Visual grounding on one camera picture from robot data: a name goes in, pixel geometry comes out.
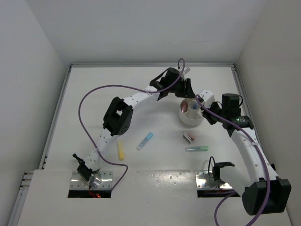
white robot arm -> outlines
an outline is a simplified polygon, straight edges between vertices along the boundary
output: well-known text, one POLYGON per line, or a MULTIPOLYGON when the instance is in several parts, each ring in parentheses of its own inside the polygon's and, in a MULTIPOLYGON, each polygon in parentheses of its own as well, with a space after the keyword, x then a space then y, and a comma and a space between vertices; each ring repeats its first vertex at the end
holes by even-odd
MULTIPOLYGON (((123 135, 129 128, 133 110, 138 110, 149 103, 154 103, 161 98, 168 95, 168 93, 175 93, 177 97, 195 98, 192 91, 190 79, 178 80, 174 86, 168 90, 160 93, 150 93, 152 91, 162 90, 172 84, 179 76, 179 71, 174 68, 168 68, 157 78, 150 82, 146 88, 147 92, 139 92, 130 97, 120 99, 116 97, 112 100, 103 120, 103 130, 98 138, 98 150, 93 150, 85 159, 80 159, 74 154, 73 156, 79 161, 78 173, 88 181, 93 172, 100 169, 100 156, 97 151, 101 153, 109 149, 109 147, 123 135)), ((205 108, 208 108, 214 114, 221 116, 232 123, 238 125, 256 141, 253 124, 248 116, 240 115, 239 96, 237 94, 223 94, 222 107, 220 108, 218 102, 215 102, 214 95, 209 90, 203 90, 199 94, 201 103, 205 108)), ((213 125, 219 120, 206 111, 203 111, 203 116, 208 122, 213 125)), ((242 197, 244 208, 249 215, 255 215, 260 208, 264 196, 267 191, 267 179, 262 165, 262 161, 255 149, 258 146, 260 153, 264 157, 265 164, 267 164, 271 193, 268 203, 262 213, 276 213, 283 212, 291 191, 291 185, 287 179, 280 179, 278 174, 268 163, 264 153, 258 143, 251 143, 249 138, 240 130, 224 121, 223 127, 227 130, 229 136, 238 147, 240 154, 246 164, 249 178, 245 178, 231 162, 218 162, 213 167, 213 177, 215 181, 222 181, 229 183, 232 188, 242 197)))

yellow marker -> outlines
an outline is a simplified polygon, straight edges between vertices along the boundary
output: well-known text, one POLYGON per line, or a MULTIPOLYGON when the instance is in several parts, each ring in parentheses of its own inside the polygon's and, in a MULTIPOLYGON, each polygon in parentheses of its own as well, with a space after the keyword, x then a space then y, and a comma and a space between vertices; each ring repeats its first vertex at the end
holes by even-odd
POLYGON ((124 160, 124 152, 123 152, 123 143, 122 140, 117 140, 117 149, 118 149, 118 157, 119 160, 124 160))

white wall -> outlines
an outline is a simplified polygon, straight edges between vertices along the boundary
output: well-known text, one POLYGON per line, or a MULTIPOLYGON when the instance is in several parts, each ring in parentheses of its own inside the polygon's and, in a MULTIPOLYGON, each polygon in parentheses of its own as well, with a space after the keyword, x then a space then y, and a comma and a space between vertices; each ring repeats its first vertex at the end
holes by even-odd
POLYGON ((269 0, 238 62, 264 151, 292 192, 301 225, 301 1, 269 0))
POLYGON ((0 2, 0 225, 39 166, 67 68, 24 0, 0 2))
POLYGON ((27 0, 66 64, 235 62, 266 0, 27 0))

wall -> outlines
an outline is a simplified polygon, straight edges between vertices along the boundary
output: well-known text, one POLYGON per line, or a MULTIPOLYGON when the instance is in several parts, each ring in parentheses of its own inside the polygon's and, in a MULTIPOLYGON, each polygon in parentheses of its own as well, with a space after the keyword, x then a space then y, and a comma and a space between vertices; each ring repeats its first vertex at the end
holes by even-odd
POLYGON ((234 62, 266 0, 27 0, 64 63, 234 62))
POLYGON ((0 225, 39 166, 67 68, 24 0, 0 2, 0 225))
POLYGON ((264 151, 292 192, 287 209, 301 225, 301 2, 270 0, 238 62, 264 151))

green marker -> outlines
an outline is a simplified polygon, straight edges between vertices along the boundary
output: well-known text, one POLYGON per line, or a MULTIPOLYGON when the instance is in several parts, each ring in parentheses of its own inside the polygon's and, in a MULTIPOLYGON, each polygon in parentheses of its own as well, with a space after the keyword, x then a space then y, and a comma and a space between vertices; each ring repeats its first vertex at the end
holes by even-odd
POLYGON ((194 146, 194 147, 186 147, 186 152, 205 152, 208 151, 208 146, 194 146))

